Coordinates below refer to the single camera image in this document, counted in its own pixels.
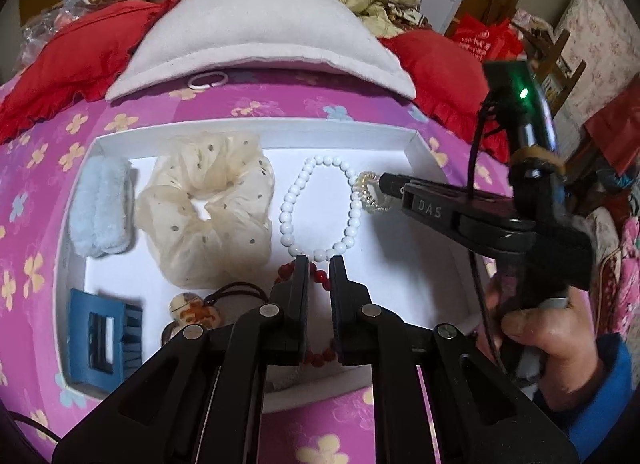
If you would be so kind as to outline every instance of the beige scrunchie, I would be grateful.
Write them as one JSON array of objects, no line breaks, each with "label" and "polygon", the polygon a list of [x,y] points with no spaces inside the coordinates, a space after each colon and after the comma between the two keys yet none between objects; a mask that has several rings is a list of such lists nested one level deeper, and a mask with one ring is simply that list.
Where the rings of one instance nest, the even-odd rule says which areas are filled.
[{"label": "beige scrunchie", "polygon": [[[271,163],[252,133],[177,137],[158,157],[136,200],[136,227],[168,281],[180,288],[218,288],[271,256]],[[209,218],[191,198],[206,200]]]}]

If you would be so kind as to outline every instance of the red plastic bag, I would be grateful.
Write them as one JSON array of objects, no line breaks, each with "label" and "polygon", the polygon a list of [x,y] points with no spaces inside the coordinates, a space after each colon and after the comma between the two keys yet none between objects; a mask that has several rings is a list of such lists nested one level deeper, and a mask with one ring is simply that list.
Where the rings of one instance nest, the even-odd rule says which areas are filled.
[{"label": "red plastic bag", "polygon": [[509,28],[508,19],[500,25],[487,26],[465,14],[451,40],[479,61],[513,60],[524,51],[524,46]]}]

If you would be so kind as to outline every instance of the white bead bracelet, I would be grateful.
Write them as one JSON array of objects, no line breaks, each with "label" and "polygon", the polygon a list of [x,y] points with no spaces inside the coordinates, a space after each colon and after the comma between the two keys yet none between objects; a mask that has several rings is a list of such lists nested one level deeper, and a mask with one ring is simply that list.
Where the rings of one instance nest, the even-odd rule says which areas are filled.
[{"label": "white bead bracelet", "polygon": [[351,204],[349,211],[349,220],[347,226],[344,229],[344,237],[341,241],[334,243],[334,246],[330,249],[315,249],[312,253],[314,261],[329,261],[332,256],[336,254],[344,254],[345,251],[355,244],[355,238],[358,234],[358,227],[360,227],[360,216],[362,214],[362,202],[360,201],[360,193],[356,186],[356,171],[349,166],[347,161],[343,161],[340,157],[323,157],[322,155],[316,155],[315,157],[309,157],[305,161],[305,165],[302,171],[298,174],[298,178],[293,183],[293,186],[289,188],[289,192],[284,195],[284,202],[280,206],[280,232],[282,237],[280,243],[289,248],[289,254],[293,257],[303,254],[302,249],[296,245],[296,240],[293,237],[293,208],[300,192],[306,187],[306,184],[313,174],[316,165],[334,166],[340,168],[344,175],[347,177],[349,186],[352,188],[351,192]]}]

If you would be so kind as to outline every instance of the silver rivet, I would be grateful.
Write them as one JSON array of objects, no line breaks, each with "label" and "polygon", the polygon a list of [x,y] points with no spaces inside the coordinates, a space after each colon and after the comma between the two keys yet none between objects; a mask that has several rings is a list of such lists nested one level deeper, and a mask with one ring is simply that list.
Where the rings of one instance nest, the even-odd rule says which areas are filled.
[{"label": "silver rivet", "polygon": [[266,318],[273,318],[278,315],[278,312],[280,312],[280,307],[273,303],[267,303],[260,307],[260,315]]},{"label": "silver rivet", "polygon": [[189,325],[182,331],[182,335],[187,339],[198,339],[204,334],[204,329],[200,325]]},{"label": "silver rivet", "polygon": [[448,323],[444,323],[444,325],[440,325],[438,327],[438,335],[445,339],[453,339],[458,335],[458,331],[453,325],[449,325]]},{"label": "silver rivet", "polygon": [[362,310],[362,313],[369,318],[375,318],[382,314],[382,309],[378,305],[375,305],[373,303],[367,303],[366,305],[363,305],[362,309],[360,310]]}]

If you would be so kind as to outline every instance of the pink floral fabric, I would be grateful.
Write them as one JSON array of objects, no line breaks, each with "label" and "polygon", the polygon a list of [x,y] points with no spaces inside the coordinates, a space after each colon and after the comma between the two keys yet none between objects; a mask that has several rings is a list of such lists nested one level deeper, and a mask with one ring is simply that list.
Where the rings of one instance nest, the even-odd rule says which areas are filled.
[{"label": "pink floral fabric", "polygon": [[[225,86],[198,91],[175,81],[116,106],[78,102],[10,144],[0,145],[0,399],[63,436],[92,408],[64,388],[54,346],[53,270],[62,217],[82,157],[100,135],[154,124],[220,117],[307,117],[417,130],[453,184],[466,182],[468,145],[412,104],[348,76],[230,70]],[[15,80],[0,88],[3,98]],[[484,153],[477,187],[507,193],[507,169]],[[370,388],[269,414],[262,464],[374,462]],[[54,443],[24,428],[50,458]]]},{"label": "pink floral fabric", "polygon": [[623,0],[572,0],[556,28],[571,32],[562,57],[587,67],[565,108],[578,126],[603,108],[640,71],[640,29]]}]

